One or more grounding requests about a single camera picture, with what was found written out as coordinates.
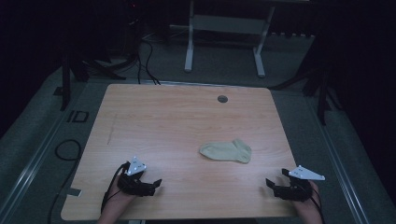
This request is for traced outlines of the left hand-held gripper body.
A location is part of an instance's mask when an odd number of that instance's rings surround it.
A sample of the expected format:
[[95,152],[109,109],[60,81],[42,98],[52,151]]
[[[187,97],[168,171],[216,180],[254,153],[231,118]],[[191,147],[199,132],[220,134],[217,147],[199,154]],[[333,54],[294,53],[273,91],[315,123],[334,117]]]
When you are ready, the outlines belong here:
[[118,188],[129,195],[139,197],[153,196],[156,190],[152,185],[153,183],[145,183],[140,180],[147,169],[147,165],[137,157],[133,157],[130,163],[129,170],[122,169],[121,171],[117,184]]

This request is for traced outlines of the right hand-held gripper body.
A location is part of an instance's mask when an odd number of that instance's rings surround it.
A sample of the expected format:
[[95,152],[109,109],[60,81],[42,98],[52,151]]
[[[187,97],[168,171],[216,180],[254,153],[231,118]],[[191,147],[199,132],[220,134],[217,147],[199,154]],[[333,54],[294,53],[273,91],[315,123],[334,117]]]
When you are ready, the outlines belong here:
[[325,176],[299,165],[290,171],[290,177],[288,177],[288,179],[290,180],[288,186],[276,185],[272,189],[274,196],[282,200],[305,202],[313,193],[309,180],[324,181]]

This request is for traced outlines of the beige sock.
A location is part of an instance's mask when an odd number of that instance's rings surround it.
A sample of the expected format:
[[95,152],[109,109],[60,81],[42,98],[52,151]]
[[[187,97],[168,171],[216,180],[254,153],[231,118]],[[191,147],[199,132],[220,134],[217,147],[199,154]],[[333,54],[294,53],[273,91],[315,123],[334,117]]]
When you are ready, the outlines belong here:
[[199,152],[215,161],[235,161],[249,163],[251,160],[251,148],[240,139],[232,142],[210,142],[203,144]]

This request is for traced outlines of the person's right hand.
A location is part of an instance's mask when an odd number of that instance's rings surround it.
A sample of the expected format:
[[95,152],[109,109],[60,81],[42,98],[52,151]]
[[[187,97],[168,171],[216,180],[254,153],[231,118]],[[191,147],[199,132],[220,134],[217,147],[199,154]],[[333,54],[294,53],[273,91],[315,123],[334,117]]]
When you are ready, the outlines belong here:
[[[312,197],[315,200],[315,202],[318,202],[318,186],[311,180],[309,180],[309,183],[313,189]],[[318,209],[315,206],[314,202],[311,199],[306,200],[305,202],[291,202],[294,208],[297,211],[297,214],[300,218],[313,218],[313,217],[318,217]]]

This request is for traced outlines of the person's left hand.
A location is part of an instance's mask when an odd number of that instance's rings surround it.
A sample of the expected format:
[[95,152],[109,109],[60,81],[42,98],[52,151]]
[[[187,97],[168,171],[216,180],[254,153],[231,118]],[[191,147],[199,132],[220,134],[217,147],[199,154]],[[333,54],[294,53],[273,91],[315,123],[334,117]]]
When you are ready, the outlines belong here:
[[123,212],[134,199],[134,195],[122,192],[116,184],[113,184],[109,191],[105,209],[107,211]]

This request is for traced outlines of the black metal stand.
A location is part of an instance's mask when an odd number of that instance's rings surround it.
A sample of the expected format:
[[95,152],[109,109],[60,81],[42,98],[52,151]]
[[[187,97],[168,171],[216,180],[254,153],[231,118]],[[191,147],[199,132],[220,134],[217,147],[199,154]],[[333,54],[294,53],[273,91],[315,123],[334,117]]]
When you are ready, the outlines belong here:
[[329,81],[332,70],[333,66],[331,63],[323,63],[316,67],[309,68],[306,71],[298,72],[296,76],[280,84],[276,84],[275,86],[270,86],[269,90],[280,91],[306,79],[302,93],[304,96],[313,97],[315,93],[318,92],[317,117],[320,124],[325,126],[325,111],[330,108],[327,98],[331,99],[336,108],[341,109],[341,106],[334,101],[333,96],[329,92]]
[[99,74],[104,74],[112,79],[125,80],[125,77],[121,77],[115,74],[116,70],[119,70],[133,62],[132,59],[127,59],[125,62],[118,63],[115,65],[104,66],[90,59],[88,56],[83,55],[77,51],[66,52],[62,56],[62,86],[58,87],[54,94],[62,97],[61,111],[65,111],[71,102],[71,82],[70,82],[70,71],[71,61],[73,59],[81,60],[82,63],[86,63],[88,66],[95,69]]

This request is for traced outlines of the aluminium floor rail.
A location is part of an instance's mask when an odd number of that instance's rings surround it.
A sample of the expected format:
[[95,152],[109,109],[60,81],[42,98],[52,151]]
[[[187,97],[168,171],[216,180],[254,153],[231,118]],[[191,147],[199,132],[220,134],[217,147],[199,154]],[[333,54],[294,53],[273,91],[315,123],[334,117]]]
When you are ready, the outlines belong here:
[[0,138],[0,224],[7,224],[47,156],[50,143],[65,121],[85,85],[74,83],[71,100],[44,85],[6,134]]
[[309,108],[310,114],[313,117],[313,120],[318,126],[319,132],[324,139],[324,145],[326,151],[329,154],[330,162],[332,164],[332,168],[335,172],[337,180],[340,184],[341,190],[343,191],[344,197],[346,199],[347,205],[353,216],[356,224],[371,224],[365,210],[361,204],[361,200],[347,174],[347,170],[344,164],[341,161],[341,158],[338,154],[337,148],[330,136],[330,133],[325,125],[323,125],[316,112],[315,103],[313,100],[306,98],[305,99],[307,107]]

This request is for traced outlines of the white desk frame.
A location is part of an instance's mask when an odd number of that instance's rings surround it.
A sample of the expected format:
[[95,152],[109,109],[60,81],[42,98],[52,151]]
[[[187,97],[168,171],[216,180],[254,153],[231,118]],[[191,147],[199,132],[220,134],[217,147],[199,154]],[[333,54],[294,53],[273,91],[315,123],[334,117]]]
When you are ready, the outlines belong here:
[[186,0],[189,2],[188,45],[184,63],[184,71],[190,73],[193,66],[194,55],[194,32],[208,31],[217,33],[257,35],[260,38],[258,44],[252,49],[256,66],[257,76],[265,77],[265,69],[262,62],[262,48],[269,34],[273,17],[281,4],[305,4],[308,0],[261,0],[268,7],[263,7],[264,19],[249,19],[239,17],[225,17],[219,15],[196,14],[195,3],[198,0]]

